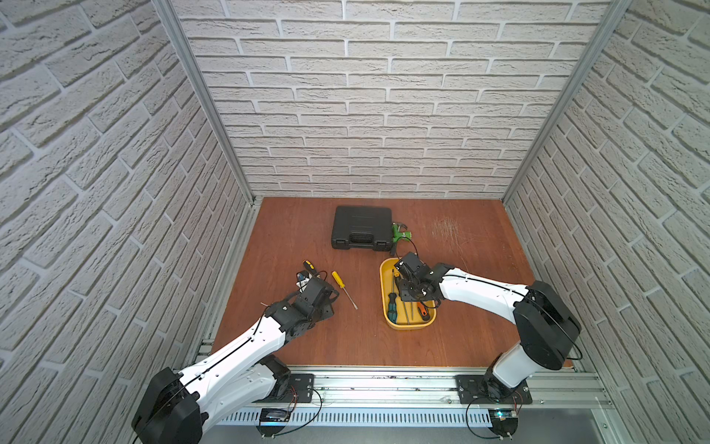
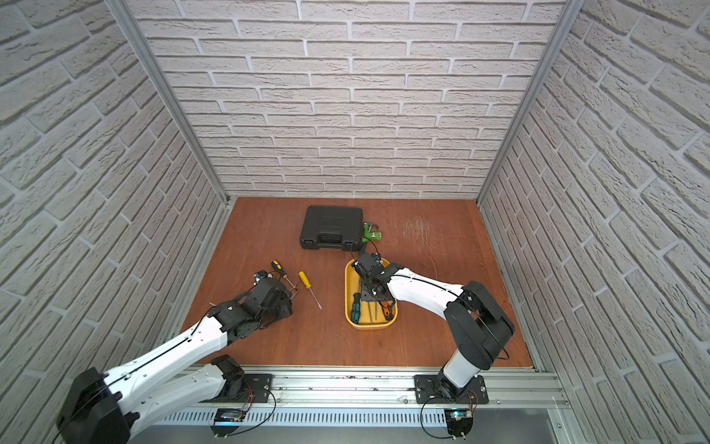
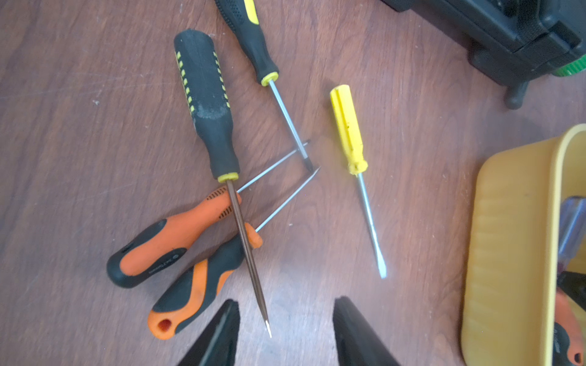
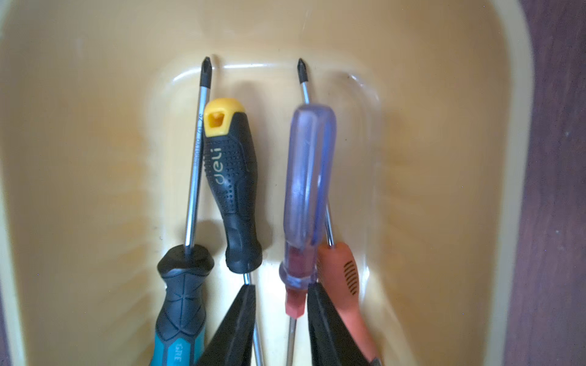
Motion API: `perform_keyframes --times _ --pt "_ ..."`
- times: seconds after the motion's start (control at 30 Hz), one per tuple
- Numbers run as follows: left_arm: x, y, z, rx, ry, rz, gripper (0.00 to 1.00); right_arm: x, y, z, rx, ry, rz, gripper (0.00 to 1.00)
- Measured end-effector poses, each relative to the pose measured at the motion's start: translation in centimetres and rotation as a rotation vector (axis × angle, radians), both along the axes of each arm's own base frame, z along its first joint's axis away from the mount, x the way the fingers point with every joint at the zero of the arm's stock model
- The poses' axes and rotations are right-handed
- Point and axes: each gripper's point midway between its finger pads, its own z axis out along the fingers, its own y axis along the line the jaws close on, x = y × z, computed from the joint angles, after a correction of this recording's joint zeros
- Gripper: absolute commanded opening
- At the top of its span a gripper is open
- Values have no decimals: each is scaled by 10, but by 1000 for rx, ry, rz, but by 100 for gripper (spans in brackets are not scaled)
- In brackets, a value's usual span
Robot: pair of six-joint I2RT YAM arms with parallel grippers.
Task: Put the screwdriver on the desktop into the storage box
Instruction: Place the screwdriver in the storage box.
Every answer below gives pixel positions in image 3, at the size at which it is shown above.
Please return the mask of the blue clear handle screwdriver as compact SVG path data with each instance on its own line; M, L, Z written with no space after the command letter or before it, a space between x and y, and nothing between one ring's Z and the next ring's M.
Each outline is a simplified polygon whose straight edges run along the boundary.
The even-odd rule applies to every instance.
M585 197L569 197L563 201L560 209L558 273L565 271L576 256L584 235Z

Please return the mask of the yellow handle screwdriver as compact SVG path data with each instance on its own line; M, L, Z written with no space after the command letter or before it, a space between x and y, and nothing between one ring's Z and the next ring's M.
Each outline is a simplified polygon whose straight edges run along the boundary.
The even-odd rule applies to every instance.
M349 85L339 85L333 88L330 92L330 97L340 136L340 143L348 162L348 171L357 178L359 183L378 273L384 279L388 277L388 268L378 242L372 208L363 177L363 173L368 169L369 165L363 155L363 139Z

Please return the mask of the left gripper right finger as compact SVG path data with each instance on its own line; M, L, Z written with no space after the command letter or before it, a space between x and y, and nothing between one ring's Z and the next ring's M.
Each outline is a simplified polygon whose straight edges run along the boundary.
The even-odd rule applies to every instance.
M335 300L333 325L339 365L399 365L349 297Z

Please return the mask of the orange screwdriver long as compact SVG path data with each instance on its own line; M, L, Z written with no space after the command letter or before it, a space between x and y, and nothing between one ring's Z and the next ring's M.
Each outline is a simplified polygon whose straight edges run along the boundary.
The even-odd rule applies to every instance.
M584 365L585 351L581 326L573 313L567 295L555 292L555 323L552 365Z

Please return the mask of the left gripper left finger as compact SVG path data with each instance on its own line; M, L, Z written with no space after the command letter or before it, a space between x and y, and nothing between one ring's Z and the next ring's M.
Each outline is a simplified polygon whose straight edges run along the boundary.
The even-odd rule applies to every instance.
M240 324L238 302L226 300L178 366L234 365Z

